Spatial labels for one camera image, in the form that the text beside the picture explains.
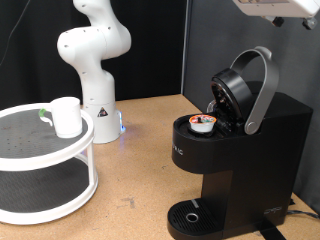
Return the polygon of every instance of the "drip tray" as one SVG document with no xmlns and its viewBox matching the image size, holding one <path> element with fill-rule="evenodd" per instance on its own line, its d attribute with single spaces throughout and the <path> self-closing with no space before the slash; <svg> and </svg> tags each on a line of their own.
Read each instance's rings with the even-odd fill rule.
<svg viewBox="0 0 320 240">
<path fill-rule="evenodd" d="M 0 209 L 50 210 L 77 198 L 88 186 L 88 166 L 77 158 L 32 171 L 0 171 Z"/>
<path fill-rule="evenodd" d="M 174 205 L 168 213 L 168 230 L 175 239 L 222 238 L 222 229 L 201 198 Z"/>
</svg>

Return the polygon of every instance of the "wooden table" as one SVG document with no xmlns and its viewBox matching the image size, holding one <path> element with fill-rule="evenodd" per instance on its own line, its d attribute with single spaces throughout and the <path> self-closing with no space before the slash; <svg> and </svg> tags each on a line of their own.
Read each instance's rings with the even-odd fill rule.
<svg viewBox="0 0 320 240">
<path fill-rule="evenodd" d="M 182 95 L 117 102 L 127 131 L 112 143 L 95 145 L 99 186 L 76 212 L 50 223 L 0 224 L 0 240 L 37 239 L 172 239 L 167 231 L 169 208 L 200 197 L 202 175 L 185 172 L 171 160 L 172 124 L 199 113 Z M 298 197 L 290 209 L 313 212 Z M 288 239 L 319 240 L 320 221 L 291 215 L 279 230 Z M 263 240 L 258 233 L 232 238 Z"/>
</svg>

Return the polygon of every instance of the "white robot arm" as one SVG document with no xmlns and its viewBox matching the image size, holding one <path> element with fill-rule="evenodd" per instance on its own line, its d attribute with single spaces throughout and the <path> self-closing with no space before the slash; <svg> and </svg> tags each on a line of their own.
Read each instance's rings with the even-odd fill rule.
<svg viewBox="0 0 320 240">
<path fill-rule="evenodd" d="M 281 17 L 303 18 L 303 25 L 313 29 L 317 20 L 314 16 L 320 9 L 320 0 L 233 0 L 242 12 L 249 16 L 262 16 L 280 27 Z"/>
<path fill-rule="evenodd" d="M 120 112 L 116 109 L 114 78 L 101 68 L 101 60 L 118 57 L 131 47 L 131 36 L 113 13 L 110 0 L 74 0 L 91 27 L 62 33 L 57 47 L 64 61 L 78 72 L 84 110 L 95 124 L 94 143 L 107 143 L 120 136 Z"/>
</svg>

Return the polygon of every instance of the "power cord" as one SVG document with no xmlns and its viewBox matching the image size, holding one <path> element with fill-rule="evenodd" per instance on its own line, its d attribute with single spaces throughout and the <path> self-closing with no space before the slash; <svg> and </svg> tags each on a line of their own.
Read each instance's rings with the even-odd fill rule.
<svg viewBox="0 0 320 240">
<path fill-rule="evenodd" d="M 320 216 L 318 214 L 315 213 L 309 213 L 309 212 L 302 212 L 302 211 L 298 211 L 298 210 L 289 210 L 287 212 L 287 215 L 292 215 L 292 214 L 306 214 L 310 217 L 316 218 L 316 219 L 320 219 Z"/>
<path fill-rule="evenodd" d="M 31 0 L 28 0 L 26 6 L 24 7 L 24 9 L 23 9 L 23 11 L 22 11 L 22 13 L 21 13 L 21 15 L 20 15 L 20 17 L 19 17 L 19 19 L 18 19 L 18 22 L 16 23 L 16 25 L 14 26 L 14 28 L 11 30 L 11 33 L 10 33 L 9 38 L 8 38 L 8 41 L 7 41 L 6 50 L 4 51 L 4 55 L 3 55 L 2 60 L 1 60 L 1 63 L 0 63 L 0 67 L 2 66 L 2 63 L 3 63 L 4 59 L 6 58 L 7 51 L 8 51 L 8 48 L 9 48 L 9 43 L 10 43 L 11 36 L 12 36 L 13 32 L 16 30 L 16 28 L 18 27 L 18 25 L 19 25 L 22 17 L 24 16 L 24 14 L 25 14 L 25 12 L 26 12 L 26 10 L 27 10 L 30 2 L 31 2 Z"/>
</svg>

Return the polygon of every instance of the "black wall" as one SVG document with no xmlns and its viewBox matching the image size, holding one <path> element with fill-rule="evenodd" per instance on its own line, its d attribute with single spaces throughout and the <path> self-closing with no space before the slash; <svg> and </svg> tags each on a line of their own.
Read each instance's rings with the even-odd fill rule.
<svg viewBox="0 0 320 240">
<path fill-rule="evenodd" d="M 312 31 L 301 19 L 285 19 L 282 28 L 260 17 L 243 14 L 230 1 L 192 1 L 184 95 L 202 111 L 213 100 L 214 74 L 231 66 L 243 51 L 264 46 L 280 67 L 279 92 L 314 109 L 306 146 L 295 183 L 297 193 L 320 212 L 320 26 Z M 263 80 L 261 59 L 247 67 L 246 80 Z"/>
<path fill-rule="evenodd" d="M 27 2 L 0 1 L 0 61 Z M 115 78 L 116 100 L 180 93 L 186 0 L 111 4 L 132 35 L 128 53 L 102 62 Z M 0 66 L 0 110 L 69 95 L 82 99 L 79 77 L 56 44 L 62 32 L 89 25 L 72 0 L 31 0 Z"/>
</svg>

